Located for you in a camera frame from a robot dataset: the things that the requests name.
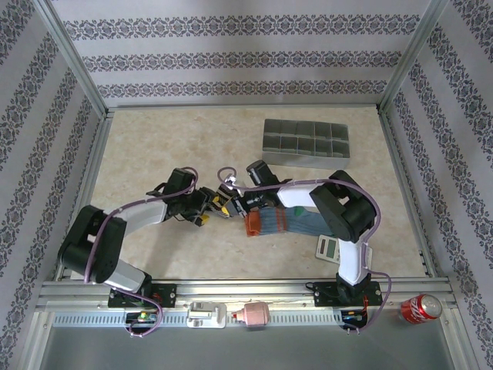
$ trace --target coca-cola can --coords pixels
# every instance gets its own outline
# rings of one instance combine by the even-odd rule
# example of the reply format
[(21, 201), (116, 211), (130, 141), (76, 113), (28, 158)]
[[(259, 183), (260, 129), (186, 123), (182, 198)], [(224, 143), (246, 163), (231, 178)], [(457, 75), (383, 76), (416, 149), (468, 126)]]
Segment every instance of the coca-cola can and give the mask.
[(429, 294), (421, 294), (401, 304), (401, 315), (412, 324), (436, 320), (442, 312), (440, 301)]

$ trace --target gray tray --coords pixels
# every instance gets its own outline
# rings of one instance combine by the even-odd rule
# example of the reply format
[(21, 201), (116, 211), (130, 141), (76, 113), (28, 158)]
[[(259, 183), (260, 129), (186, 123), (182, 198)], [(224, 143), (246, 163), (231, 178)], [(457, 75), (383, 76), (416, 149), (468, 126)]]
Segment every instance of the gray tray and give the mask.
[(349, 163), (347, 125), (266, 119), (262, 159), (268, 164), (342, 170)]

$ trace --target metal bracket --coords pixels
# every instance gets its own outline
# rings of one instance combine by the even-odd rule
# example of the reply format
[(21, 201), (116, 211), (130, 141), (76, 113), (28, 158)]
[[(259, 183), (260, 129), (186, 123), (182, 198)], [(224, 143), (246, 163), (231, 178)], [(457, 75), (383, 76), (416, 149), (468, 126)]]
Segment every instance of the metal bracket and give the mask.
[(394, 73), (385, 88), (380, 102), (377, 104), (380, 112), (386, 113), (388, 111), (392, 104), (392, 99), (399, 91), (402, 82), (406, 78), (407, 73), (414, 64), (421, 49), (423, 48), (424, 43), (426, 42), (426, 39), (431, 34), (431, 31), (433, 30), (447, 4), (448, 0), (430, 1), (430, 4), (421, 17), (421, 21), (419, 22), (416, 31), (412, 35), (409, 44), (407, 44), (407, 48), (404, 50), (402, 58), (397, 64), (397, 67), (395, 68)]
[(193, 302), (188, 311), (186, 326), (189, 328), (226, 327), (226, 305), (224, 303)]
[(86, 65), (82, 61), (77, 48), (70, 39), (62, 20), (55, 10), (52, 2), (47, 0), (33, 0), (32, 2), (45, 23), (46, 28), (50, 31), (52, 37), (56, 41), (60, 52), (70, 69), (74, 72), (77, 82), (80, 84), (84, 93), (89, 98), (92, 106), (101, 118), (106, 114), (107, 107), (98, 90), (97, 85), (92, 80)]
[(314, 293), (315, 307), (363, 306), (365, 295), (368, 299), (368, 306), (380, 306), (382, 304), (382, 293), (377, 281), (370, 282), (350, 304), (344, 304), (339, 300), (337, 282), (307, 283), (306, 287)]
[[(175, 308), (176, 303), (176, 284), (155, 284), (151, 286), (150, 298), (158, 302), (163, 308)], [(108, 299), (109, 308), (155, 308), (152, 304), (142, 302), (118, 291), (111, 290)]]

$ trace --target wall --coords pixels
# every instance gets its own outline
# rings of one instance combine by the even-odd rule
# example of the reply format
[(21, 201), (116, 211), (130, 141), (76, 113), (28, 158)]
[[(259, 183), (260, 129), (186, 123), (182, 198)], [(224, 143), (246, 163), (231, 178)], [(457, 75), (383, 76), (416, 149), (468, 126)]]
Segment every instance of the wall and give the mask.
[(493, 11), (454, 0), (387, 115), (435, 262), (481, 368), (493, 368)]
[(110, 107), (376, 103), (429, 0), (53, 1)]
[(0, 1), (0, 369), (54, 267), (99, 119), (32, 3)]

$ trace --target small white device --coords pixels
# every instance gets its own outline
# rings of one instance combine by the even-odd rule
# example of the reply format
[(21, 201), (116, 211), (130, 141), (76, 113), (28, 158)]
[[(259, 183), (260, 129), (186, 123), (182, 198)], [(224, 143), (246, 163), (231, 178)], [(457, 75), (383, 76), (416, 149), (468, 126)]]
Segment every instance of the small white device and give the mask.
[[(339, 248), (339, 239), (335, 237), (328, 237), (327, 235), (320, 235), (318, 237), (317, 251), (315, 252), (315, 257), (320, 260), (340, 264)], [(373, 250), (370, 247), (367, 247), (366, 265), (368, 269), (371, 268), (372, 256)]]

